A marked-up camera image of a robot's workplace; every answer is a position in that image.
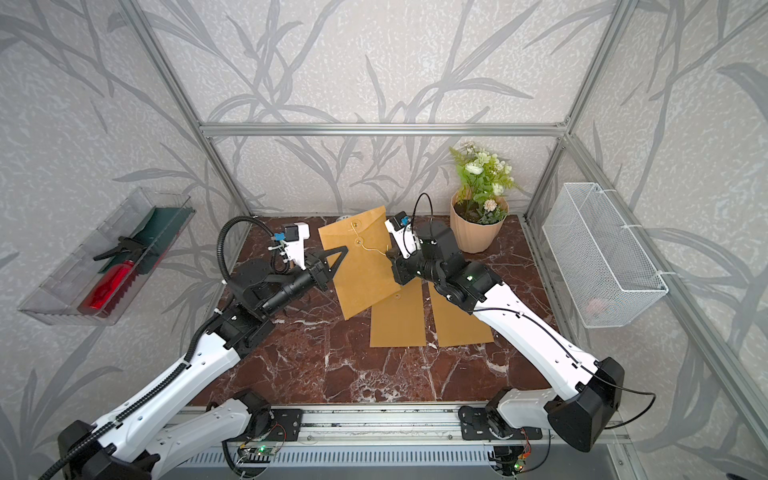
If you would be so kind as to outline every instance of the potted plant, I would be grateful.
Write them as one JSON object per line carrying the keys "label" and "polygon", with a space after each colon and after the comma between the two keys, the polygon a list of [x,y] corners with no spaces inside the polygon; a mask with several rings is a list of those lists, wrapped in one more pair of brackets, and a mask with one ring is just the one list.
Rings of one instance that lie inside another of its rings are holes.
{"label": "potted plant", "polygon": [[498,155],[472,142],[461,150],[451,148],[461,189],[451,199],[451,230],[466,253],[482,252],[491,245],[509,213],[503,195],[519,188],[510,176],[512,167]]}

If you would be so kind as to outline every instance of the black spray nozzle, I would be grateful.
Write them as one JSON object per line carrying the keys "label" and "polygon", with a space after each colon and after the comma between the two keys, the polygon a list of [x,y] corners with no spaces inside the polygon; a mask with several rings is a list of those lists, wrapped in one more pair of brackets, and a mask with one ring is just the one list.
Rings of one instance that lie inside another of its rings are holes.
{"label": "black spray nozzle", "polygon": [[147,246],[142,242],[130,237],[118,237],[118,245],[104,253],[101,253],[94,257],[94,261],[104,260],[105,258],[114,257],[121,253],[130,252],[131,258],[138,259],[141,254],[147,249]]}

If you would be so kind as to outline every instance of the red bottle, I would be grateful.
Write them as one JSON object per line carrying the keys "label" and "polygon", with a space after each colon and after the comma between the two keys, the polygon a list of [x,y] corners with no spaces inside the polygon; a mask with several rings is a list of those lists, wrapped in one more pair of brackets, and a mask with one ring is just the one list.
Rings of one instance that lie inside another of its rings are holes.
{"label": "red bottle", "polygon": [[108,316],[136,279],[137,271],[134,266],[146,247],[129,237],[120,237],[119,240],[120,243],[117,247],[97,255],[94,260],[104,260],[125,252],[131,252],[131,255],[123,263],[114,265],[107,270],[101,280],[80,303],[78,312],[85,315]]}

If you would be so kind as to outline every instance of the black cable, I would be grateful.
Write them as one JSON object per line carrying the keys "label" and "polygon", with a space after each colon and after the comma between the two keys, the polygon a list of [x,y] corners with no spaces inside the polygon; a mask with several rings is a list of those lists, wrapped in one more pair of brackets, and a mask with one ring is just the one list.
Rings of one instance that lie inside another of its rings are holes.
{"label": "black cable", "polygon": [[612,425],[612,426],[610,426],[610,427],[605,427],[605,428],[604,428],[604,430],[617,429],[617,428],[619,428],[619,427],[622,427],[622,426],[624,426],[624,425],[626,425],[626,424],[628,424],[628,423],[630,423],[630,422],[634,422],[635,420],[637,420],[637,419],[639,419],[641,416],[643,416],[643,415],[645,414],[645,412],[647,412],[648,410],[650,410],[650,408],[651,408],[652,406],[654,406],[654,402],[656,402],[656,394],[655,394],[655,393],[653,393],[653,392],[641,392],[641,391],[639,391],[639,390],[627,389],[627,388],[624,388],[623,386],[618,386],[618,385],[615,385],[615,384],[613,384],[613,383],[611,383],[611,382],[608,382],[607,380],[605,380],[605,379],[602,379],[602,378],[600,378],[599,376],[595,375],[594,373],[590,372],[590,371],[589,371],[589,369],[587,369],[586,367],[584,367],[584,365],[581,365],[581,362],[579,362],[578,360],[576,360],[576,359],[575,359],[575,357],[574,357],[573,355],[571,355],[571,352],[569,352],[569,351],[568,351],[568,349],[566,349],[566,348],[563,346],[563,344],[562,344],[562,343],[558,342],[558,339],[556,339],[556,338],[554,337],[554,335],[552,335],[552,334],[550,333],[550,331],[549,331],[549,330],[547,330],[546,328],[544,328],[544,326],[543,326],[543,325],[541,325],[539,322],[537,322],[537,321],[533,320],[533,319],[532,319],[530,316],[528,316],[528,315],[525,315],[524,313],[516,312],[516,311],[514,311],[514,310],[510,310],[510,309],[506,309],[506,308],[501,308],[501,307],[488,307],[488,308],[479,308],[479,309],[474,309],[474,310],[472,311],[472,313],[475,313],[475,312],[485,312],[485,311],[487,311],[487,310],[501,310],[501,311],[503,311],[503,312],[510,312],[510,313],[514,313],[514,314],[515,314],[515,315],[516,315],[518,318],[520,318],[520,317],[522,316],[523,318],[526,318],[526,319],[529,319],[529,320],[531,320],[531,321],[532,321],[532,322],[533,322],[533,323],[534,323],[536,326],[538,326],[540,329],[544,330],[544,332],[545,332],[547,335],[549,335],[549,337],[550,337],[551,339],[553,339],[553,340],[554,340],[554,342],[555,342],[555,343],[557,343],[557,344],[560,346],[560,348],[562,348],[562,349],[563,349],[563,351],[565,352],[565,354],[566,354],[566,355],[568,355],[569,357],[571,357],[571,359],[572,359],[574,362],[576,362],[576,363],[580,364],[581,368],[582,368],[582,369],[583,369],[585,372],[587,372],[587,373],[589,373],[590,375],[592,375],[594,378],[596,378],[596,379],[600,380],[601,382],[605,383],[606,385],[609,385],[609,386],[612,386],[612,387],[614,387],[615,389],[624,390],[625,392],[629,392],[629,393],[635,393],[635,394],[637,394],[637,395],[646,395],[646,396],[652,396],[652,397],[653,397],[653,398],[651,398],[651,399],[650,399],[650,402],[648,403],[648,406],[647,406],[647,407],[645,407],[645,409],[643,409],[643,411],[642,411],[642,412],[638,413],[637,415],[635,415],[635,416],[634,416],[634,417],[632,417],[631,419],[627,420],[626,422],[622,422],[622,423],[619,423],[619,424],[617,424],[617,425]]}
{"label": "black cable", "polygon": [[544,455],[544,460],[541,460],[541,462],[539,462],[539,464],[536,465],[534,468],[527,468],[522,472],[519,472],[518,475],[520,475],[521,473],[533,472],[535,469],[541,467],[544,464],[544,462],[547,461],[547,458],[549,458],[549,451],[552,449],[552,433],[549,432],[547,436],[549,437],[549,442],[547,442],[547,453]]}
{"label": "black cable", "polygon": [[641,416],[643,416],[643,415],[645,414],[645,412],[647,412],[648,410],[650,410],[650,408],[651,408],[652,406],[654,406],[654,402],[656,402],[656,394],[655,394],[655,393],[653,393],[653,392],[639,392],[639,391],[637,391],[637,390],[633,390],[633,389],[625,389],[623,386],[614,385],[613,383],[611,383],[611,382],[608,382],[607,380],[603,380],[602,378],[600,378],[599,376],[596,376],[595,374],[592,374],[592,375],[593,375],[593,376],[594,376],[596,379],[598,379],[598,380],[600,380],[601,382],[605,383],[606,385],[610,385],[610,386],[612,386],[612,387],[614,387],[614,388],[616,388],[616,389],[619,389],[619,390],[624,390],[625,392],[629,392],[629,393],[636,393],[636,394],[638,394],[638,395],[646,395],[646,396],[650,395],[650,396],[652,397],[652,398],[650,399],[650,402],[648,403],[648,406],[647,406],[647,407],[645,407],[645,408],[643,409],[643,411],[642,411],[642,412],[638,413],[637,415],[635,415],[635,416],[634,416],[634,417],[632,417],[631,419],[627,420],[626,422],[618,423],[618,424],[616,424],[616,425],[611,425],[610,427],[605,427],[605,430],[612,430],[612,429],[617,429],[617,428],[619,428],[619,427],[623,427],[624,425],[626,425],[626,424],[628,424],[628,423],[634,422],[635,420],[637,420],[637,419],[639,419]]}
{"label": "black cable", "polygon": [[[219,317],[219,314],[212,315],[211,318],[203,322],[200,327],[197,328],[195,333],[192,335],[192,339],[190,340],[190,346],[189,349],[187,349],[187,354],[184,355],[184,360],[189,362],[192,360],[192,356],[194,355],[195,350],[197,349],[197,343],[200,341],[200,338],[203,336],[203,333],[205,333],[205,330],[208,328],[208,326]],[[57,462],[55,462],[53,465],[51,465],[48,470],[46,470],[41,476],[39,480],[51,480],[51,478],[54,477],[58,473],[59,470],[64,468],[65,465],[67,465],[73,458],[80,455],[86,448],[91,446],[94,442],[96,442],[104,433],[109,432],[112,430],[115,426],[120,425],[123,420],[125,420],[128,416],[130,416],[132,413],[136,412],[142,405],[149,402],[152,398],[154,398],[158,393],[162,392],[165,387],[170,385],[170,383],[178,377],[184,370],[187,369],[187,365],[184,363],[180,363],[176,366],[173,372],[169,373],[167,377],[165,377],[160,383],[158,383],[152,390],[147,392],[144,396],[142,396],[139,400],[128,406],[125,410],[120,412],[116,417],[115,420],[112,422],[107,422],[103,424],[98,430],[91,433],[89,436],[82,439],[80,442],[78,442],[77,445],[73,446],[69,452],[67,452],[66,455],[61,457]]]}
{"label": "black cable", "polygon": [[[539,464],[536,465],[534,468],[527,468],[527,469],[523,470],[522,472],[517,472],[516,475],[520,475],[521,473],[533,472],[535,469],[541,467],[544,464],[544,462],[547,461],[547,458],[549,458],[549,451],[552,448],[552,434],[551,434],[551,432],[547,433],[547,437],[549,437],[549,441],[547,442],[547,453],[544,455],[544,460],[541,460],[541,462],[539,462]],[[518,460],[502,461],[502,460],[496,460],[495,458],[491,458],[491,461],[495,462],[495,463],[501,463],[503,465],[509,465],[511,463],[515,464],[515,463],[518,462]]]}
{"label": "black cable", "polygon": [[[232,276],[230,275],[230,271],[227,269],[227,264],[224,261],[224,241],[227,239],[227,233],[229,233],[230,229],[237,225],[240,222],[248,222],[253,225],[256,225],[261,230],[263,230],[267,235],[270,236],[270,239],[274,237],[274,233],[272,233],[272,230],[264,223],[263,221],[259,220],[258,218],[254,217],[248,217],[247,215],[241,215],[239,217],[230,218],[223,227],[221,227],[221,231],[219,232],[219,238],[216,241],[216,261],[219,264],[219,271],[221,272],[221,277],[224,278],[224,281],[229,283],[230,280],[232,280]],[[270,258],[270,267],[272,268],[272,271],[274,273],[285,273],[288,271],[288,264],[285,263],[283,265],[283,268],[281,270],[278,270],[276,268],[277,264],[277,250],[272,250],[272,256]]]}
{"label": "black cable", "polygon": [[255,475],[246,475],[246,472],[237,466],[235,461],[232,459],[232,454],[230,453],[230,447],[227,445],[227,440],[224,440],[221,442],[221,449],[224,453],[224,461],[227,463],[227,466],[230,467],[230,470],[237,475],[240,478],[256,478],[257,476],[261,475],[261,472],[263,470]]}
{"label": "black cable", "polygon": [[[413,204],[413,214],[411,214],[411,231],[415,228],[415,221],[416,221],[416,208],[419,206],[419,200],[422,199],[422,197],[426,196],[427,200],[429,201],[429,232],[432,232],[432,221],[435,219],[435,210],[432,208],[432,198],[429,196],[428,193],[422,192],[421,195],[419,195],[419,198],[416,199],[416,203]],[[408,252],[408,255],[413,255],[415,252],[410,252],[408,250],[408,245],[406,244],[406,230],[408,228],[408,225],[406,225],[402,229],[402,247],[406,249],[406,252]]]}
{"label": "black cable", "polygon": [[516,310],[510,310],[510,309],[508,309],[508,308],[501,308],[501,307],[496,307],[496,306],[494,306],[494,307],[488,307],[488,308],[478,308],[478,309],[474,309],[474,310],[472,311],[472,313],[475,313],[475,312],[486,312],[486,311],[488,311],[488,310],[501,310],[502,312],[510,312],[510,313],[514,313],[514,314],[515,314],[515,315],[516,315],[518,318],[520,318],[520,317],[523,317],[523,318],[525,318],[525,319],[529,319],[529,320],[531,320],[531,321],[532,321],[532,322],[533,322],[533,323],[534,323],[534,324],[535,324],[535,325],[536,325],[538,328],[540,328],[540,329],[544,330],[544,333],[546,333],[547,335],[549,335],[549,338],[551,338],[551,339],[552,339],[552,340],[553,340],[555,343],[557,343],[557,344],[560,346],[560,348],[562,348],[562,349],[563,349],[563,352],[565,352],[565,355],[568,355],[569,357],[571,357],[571,360],[573,360],[574,362],[576,362],[576,363],[581,363],[581,362],[579,362],[578,360],[576,360],[576,357],[574,357],[574,356],[571,354],[571,352],[570,352],[570,351],[569,351],[567,348],[565,348],[565,347],[563,346],[563,344],[562,344],[562,343],[560,343],[560,342],[558,341],[558,339],[556,339],[556,338],[554,337],[554,335],[552,335],[552,333],[551,333],[549,330],[545,329],[543,325],[541,325],[541,324],[540,324],[539,322],[537,322],[536,320],[532,319],[530,316],[528,316],[528,315],[525,315],[524,313],[520,313],[520,312],[518,312],[518,311],[516,311]]}

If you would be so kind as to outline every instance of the marble tabletop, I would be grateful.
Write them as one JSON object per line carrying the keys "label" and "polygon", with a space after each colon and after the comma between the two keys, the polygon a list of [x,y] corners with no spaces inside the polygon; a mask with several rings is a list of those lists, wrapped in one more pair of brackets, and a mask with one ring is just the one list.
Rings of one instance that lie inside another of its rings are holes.
{"label": "marble tabletop", "polygon": [[[317,229],[335,219],[272,217],[267,223],[273,230],[285,223],[308,223],[306,246],[311,252],[322,249]],[[265,234],[252,229],[238,263],[266,257],[265,245]],[[557,329],[517,217],[505,220],[485,252],[466,257],[493,268],[520,300]],[[422,287],[427,299],[427,284]],[[441,347],[428,300],[425,347],[371,348],[370,309],[345,321],[333,286],[326,292],[313,289],[286,313],[276,316],[275,330],[248,358],[212,382],[191,405],[222,403],[246,387],[273,404],[482,401],[506,386],[548,387],[541,373],[496,332],[493,343]]]}

